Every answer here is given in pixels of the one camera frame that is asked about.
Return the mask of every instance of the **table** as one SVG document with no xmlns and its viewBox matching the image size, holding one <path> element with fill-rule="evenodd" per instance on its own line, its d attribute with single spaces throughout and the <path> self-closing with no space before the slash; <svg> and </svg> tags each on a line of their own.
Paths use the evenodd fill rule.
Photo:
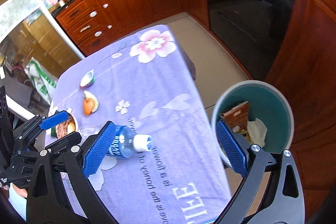
<svg viewBox="0 0 336 224">
<path fill-rule="evenodd" d="M 86 117 L 79 82 L 92 69 L 95 83 L 85 90 L 100 104 Z M 159 25 L 94 53 L 58 81 L 53 103 L 58 110 L 72 108 L 79 126 L 113 121 L 153 137 L 151 152 L 118 159 L 112 169 L 106 156 L 90 177 L 120 224 L 208 223 L 231 199 L 217 140 L 190 71 L 192 62 L 174 35 Z M 54 140 L 46 136 L 46 145 Z M 84 215 L 67 177 L 64 185 L 74 211 Z"/>
</svg>

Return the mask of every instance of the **plastic bag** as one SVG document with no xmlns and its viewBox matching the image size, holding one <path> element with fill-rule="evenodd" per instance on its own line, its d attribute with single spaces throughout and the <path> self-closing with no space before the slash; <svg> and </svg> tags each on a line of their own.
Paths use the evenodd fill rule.
<svg viewBox="0 0 336 224">
<path fill-rule="evenodd" d="M 25 72 L 41 97 L 50 105 L 58 79 L 51 75 L 37 60 L 31 58 Z"/>
</svg>

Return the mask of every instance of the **oven door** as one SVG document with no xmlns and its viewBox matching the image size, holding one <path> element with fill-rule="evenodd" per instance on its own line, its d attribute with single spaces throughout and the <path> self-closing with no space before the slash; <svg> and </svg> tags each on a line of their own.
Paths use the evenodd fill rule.
<svg viewBox="0 0 336 224">
<path fill-rule="evenodd" d="M 256 80 L 278 54 L 293 0 L 208 0 L 211 30 Z"/>
</svg>

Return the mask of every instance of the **pink flower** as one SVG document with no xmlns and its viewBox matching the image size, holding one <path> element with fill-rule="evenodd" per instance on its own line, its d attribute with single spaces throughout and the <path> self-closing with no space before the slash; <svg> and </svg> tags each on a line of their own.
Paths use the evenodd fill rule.
<svg viewBox="0 0 336 224">
<path fill-rule="evenodd" d="M 158 30 L 150 30 L 142 34 L 140 43 L 134 45 L 129 53 L 130 56 L 138 55 L 140 63 L 148 63 L 156 55 L 166 57 L 176 50 L 174 39 L 169 31 L 161 33 Z"/>
</svg>

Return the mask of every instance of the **white bottle cap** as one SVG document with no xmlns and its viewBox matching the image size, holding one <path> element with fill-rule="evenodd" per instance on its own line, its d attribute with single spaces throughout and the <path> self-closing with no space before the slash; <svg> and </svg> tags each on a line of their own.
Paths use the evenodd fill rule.
<svg viewBox="0 0 336 224">
<path fill-rule="evenodd" d="M 136 134 L 133 139 L 133 147 L 137 152 L 149 152 L 152 150 L 152 136 Z"/>
</svg>

